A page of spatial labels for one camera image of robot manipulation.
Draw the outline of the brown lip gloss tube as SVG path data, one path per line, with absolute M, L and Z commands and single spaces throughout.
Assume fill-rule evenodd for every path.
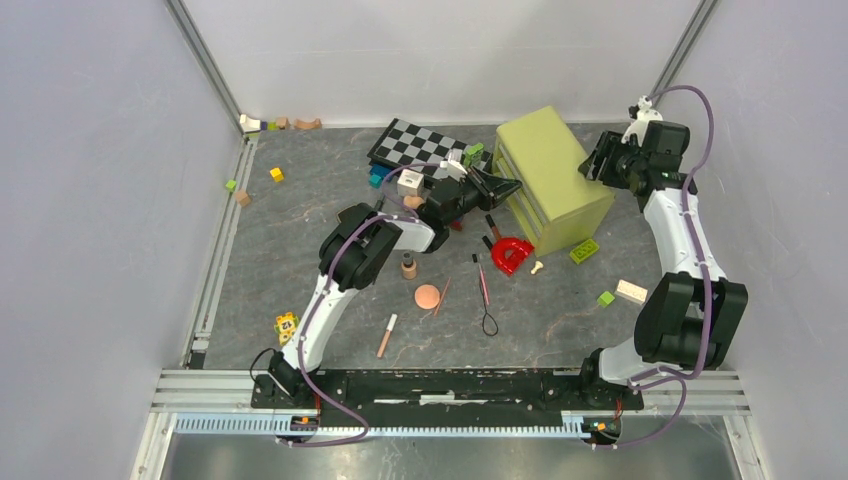
M 492 232 L 492 234 L 493 234 L 493 236 L 494 236 L 495 240 L 496 240 L 496 241 L 500 241 L 500 240 L 501 240 L 501 238 L 502 238 L 502 235 L 501 235 L 501 233 L 500 233 L 500 231 L 499 231 L 499 228 L 497 227 L 497 225 L 496 225 L 496 223 L 495 223 L 495 221 L 494 221 L 493 217 L 492 217 L 490 214 L 486 214 L 486 215 L 485 215 L 485 220 L 486 220 L 486 222 L 487 222 L 487 224 L 488 224 L 488 226 L 489 226 L 489 228 L 490 228 L 490 230 L 491 230 L 491 232 Z

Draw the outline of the foundation bottle with grey cap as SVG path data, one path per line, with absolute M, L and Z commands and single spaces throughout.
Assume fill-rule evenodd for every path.
M 401 261 L 402 276 L 406 280 L 413 280 L 418 275 L 418 265 L 410 252 L 404 252 Z

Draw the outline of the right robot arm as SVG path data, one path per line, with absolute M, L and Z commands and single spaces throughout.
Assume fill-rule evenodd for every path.
M 724 361 L 748 302 L 747 288 L 727 279 L 700 223 L 693 174 L 679 168 L 688 127 L 661 119 L 634 120 L 605 131 L 578 167 L 588 180 L 631 191 L 648 222 L 663 276 L 644 303 L 633 336 L 597 350 L 577 382 L 580 400 L 602 408 L 618 385 L 649 387 L 656 376 L 692 380 Z

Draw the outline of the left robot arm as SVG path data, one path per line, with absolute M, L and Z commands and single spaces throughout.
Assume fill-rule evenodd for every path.
M 449 238 L 451 223 L 475 209 L 493 210 L 521 187 L 519 180 L 472 167 L 457 178 L 435 181 L 423 204 L 407 215 L 385 213 L 367 203 L 344 209 L 319 249 L 316 287 L 294 337 L 270 360 L 269 376 L 278 397 L 295 408 L 312 399 L 309 374 L 321 366 L 344 310 L 376 282 L 392 252 L 435 252 Z

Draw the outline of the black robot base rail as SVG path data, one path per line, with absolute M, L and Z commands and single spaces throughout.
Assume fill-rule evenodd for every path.
M 306 384 L 294 396 L 269 375 L 257 377 L 251 405 L 257 409 L 317 408 L 323 427 L 356 427 L 347 407 L 371 428 L 546 427 L 561 414 L 639 411 L 641 394 L 575 369 L 327 369 L 311 376 L 327 394 Z

